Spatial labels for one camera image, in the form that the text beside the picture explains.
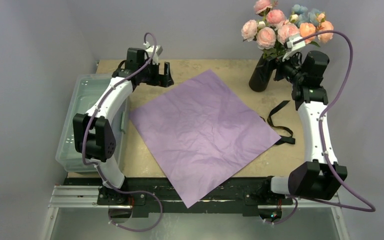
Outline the blue flower stem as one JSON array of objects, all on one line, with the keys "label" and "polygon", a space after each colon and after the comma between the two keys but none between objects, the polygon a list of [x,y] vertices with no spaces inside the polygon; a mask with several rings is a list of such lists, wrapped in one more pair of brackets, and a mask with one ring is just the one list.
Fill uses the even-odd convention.
[{"label": "blue flower stem", "polygon": [[319,16],[324,14],[324,12],[313,8],[311,10],[308,10],[307,7],[295,4],[291,8],[292,15],[297,15],[297,20],[294,22],[294,24],[299,28],[301,24],[303,23],[311,23],[315,27],[318,27],[321,23],[321,20],[319,20]]}]

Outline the purple tissue paper sheet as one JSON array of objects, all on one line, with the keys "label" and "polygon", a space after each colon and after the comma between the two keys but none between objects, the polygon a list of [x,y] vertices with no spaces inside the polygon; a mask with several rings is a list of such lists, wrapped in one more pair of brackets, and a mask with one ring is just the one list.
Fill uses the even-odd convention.
[{"label": "purple tissue paper sheet", "polygon": [[281,138],[212,70],[136,108],[130,119],[187,208]]}]

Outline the pale pink rose stem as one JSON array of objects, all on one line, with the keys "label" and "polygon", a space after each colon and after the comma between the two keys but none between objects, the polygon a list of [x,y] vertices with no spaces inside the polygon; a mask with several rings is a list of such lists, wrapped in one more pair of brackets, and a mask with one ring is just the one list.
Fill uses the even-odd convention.
[{"label": "pale pink rose stem", "polygon": [[278,5],[277,0],[257,0],[253,6],[256,15],[263,17],[268,25],[277,25],[287,18],[280,9],[275,9]]}]

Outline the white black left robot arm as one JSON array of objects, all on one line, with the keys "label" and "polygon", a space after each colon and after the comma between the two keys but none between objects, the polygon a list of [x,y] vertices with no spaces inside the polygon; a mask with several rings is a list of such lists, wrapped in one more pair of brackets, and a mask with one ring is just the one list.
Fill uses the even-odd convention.
[{"label": "white black left robot arm", "polygon": [[118,205],[126,203],[129,191],[123,187],[125,176],[115,159],[117,140],[112,122],[123,103],[141,83],[168,88],[174,84],[170,63],[164,62],[159,73],[160,45],[129,48],[126,59],[112,73],[109,85],[97,102],[85,113],[72,119],[75,150],[81,153],[82,162],[94,167],[103,185],[112,188],[109,197]]}]

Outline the white pink rose stem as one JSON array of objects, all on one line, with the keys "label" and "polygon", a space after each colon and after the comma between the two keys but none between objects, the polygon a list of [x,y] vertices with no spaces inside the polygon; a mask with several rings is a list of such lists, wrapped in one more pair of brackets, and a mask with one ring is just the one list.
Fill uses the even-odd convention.
[{"label": "white pink rose stem", "polygon": [[299,35],[298,27],[286,21],[281,21],[277,26],[266,26],[264,21],[247,21],[240,30],[243,42],[256,42],[257,47],[263,52],[263,57],[280,56],[286,53],[286,41]]}]

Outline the peach pink rose stem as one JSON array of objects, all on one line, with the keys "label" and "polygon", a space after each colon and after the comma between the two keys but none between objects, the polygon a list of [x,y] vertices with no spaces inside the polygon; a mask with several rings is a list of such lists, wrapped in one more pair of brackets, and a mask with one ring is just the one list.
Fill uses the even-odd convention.
[{"label": "peach pink rose stem", "polygon": [[[333,24],[326,20],[325,12],[312,11],[307,14],[307,17],[301,14],[298,16],[298,22],[296,25],[299,29],[301,37],[303,38],[317,32],[334,30]],[[313,36],[309,39],[306,39],[304,42],[306,44],[310,44],[312,42],[316,42],[316,39],[318,39],[320,43],[326,44],[332,40],[333,35],[333,33],[323,33],[318,36]]]}]

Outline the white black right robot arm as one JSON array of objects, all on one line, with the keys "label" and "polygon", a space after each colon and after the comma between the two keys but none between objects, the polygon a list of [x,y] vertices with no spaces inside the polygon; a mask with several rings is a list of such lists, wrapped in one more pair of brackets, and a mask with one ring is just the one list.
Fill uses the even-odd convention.
[{"label": "white black right robot arm", "polygon": [[292,85],[291,97],[299,114],[304,135],[304,163],[288,176],[274,176],[261,189],[268,204],[280,195],[306,199],[330,200],[348,176],[333,152],[327,125],[327,91],[321,85],[329,57],[318,50],[309,51],[303,62],[296,53],[287,60],[275,60],[275,81],[287,80]]}]

